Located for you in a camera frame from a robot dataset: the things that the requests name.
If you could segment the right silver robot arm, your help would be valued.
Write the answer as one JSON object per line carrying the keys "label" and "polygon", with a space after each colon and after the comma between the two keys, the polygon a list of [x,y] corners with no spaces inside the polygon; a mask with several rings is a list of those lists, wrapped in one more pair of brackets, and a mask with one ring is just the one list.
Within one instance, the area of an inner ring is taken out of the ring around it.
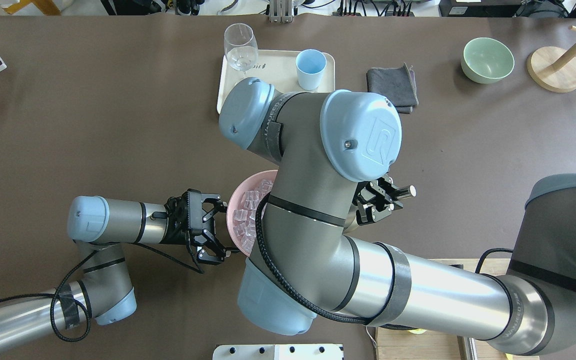
{"label": "right silver robot arm", "polygon": [[219,127],[279,167],[238,294],[250,322],[294,335],[318,313],[475,338],[520,356],[576,344],[576,173],[535,184],[506,273],[483,275],[345,234],[359,183],[386,175],[400,150],[400,117],[385,96],[279,93],[249,77],[228,94]]}

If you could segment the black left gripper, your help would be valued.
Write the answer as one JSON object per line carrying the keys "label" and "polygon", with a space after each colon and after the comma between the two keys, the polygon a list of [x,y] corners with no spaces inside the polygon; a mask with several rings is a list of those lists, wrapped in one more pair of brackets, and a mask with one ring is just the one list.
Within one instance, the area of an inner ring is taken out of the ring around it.
{"label": "black left gripper", "polygon": [[196,246],[199,264],[222,264],[233,248],[224,246],[215,235],[204,235],[204,223],[216,214],[226,214],[227,207],[220,194],[202,193],[196,189],[168,198],[164,204],[167,214],[164,244]]}

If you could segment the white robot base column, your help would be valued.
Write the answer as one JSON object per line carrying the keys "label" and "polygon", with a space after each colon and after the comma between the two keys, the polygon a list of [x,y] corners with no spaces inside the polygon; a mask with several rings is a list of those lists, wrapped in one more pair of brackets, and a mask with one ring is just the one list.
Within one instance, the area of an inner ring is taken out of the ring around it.
{"label": "white robot base column", "polygon": [[226,344],[213,351],[213,360],[344,360],[342,344]]}

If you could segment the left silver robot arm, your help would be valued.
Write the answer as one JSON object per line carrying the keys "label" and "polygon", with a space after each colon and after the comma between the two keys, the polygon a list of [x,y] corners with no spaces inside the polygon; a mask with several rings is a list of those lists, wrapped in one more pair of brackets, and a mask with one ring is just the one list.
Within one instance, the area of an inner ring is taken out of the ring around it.
{"label": "left silver robot arm", "polygon": [[67,215],[75,257],[43,291],[0,297],[0,350],[52,334],[76,343],[92,324],[105,326],[137,310],[126,247],[138,248],[196,274],[233,251],[218,239],[216,218],[229,207],[216,193],[188,189],[164,203],[78,196]]}

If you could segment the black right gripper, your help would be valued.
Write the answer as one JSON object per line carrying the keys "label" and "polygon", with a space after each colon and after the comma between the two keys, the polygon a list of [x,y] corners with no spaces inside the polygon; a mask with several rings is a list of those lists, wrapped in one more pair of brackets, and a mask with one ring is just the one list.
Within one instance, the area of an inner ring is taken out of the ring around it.
{"label": "black right gripper", "polygon": [[359,226],[374,224],[399,209],[398,187],[389,176],[363,181],[355,191],[356,221]]}

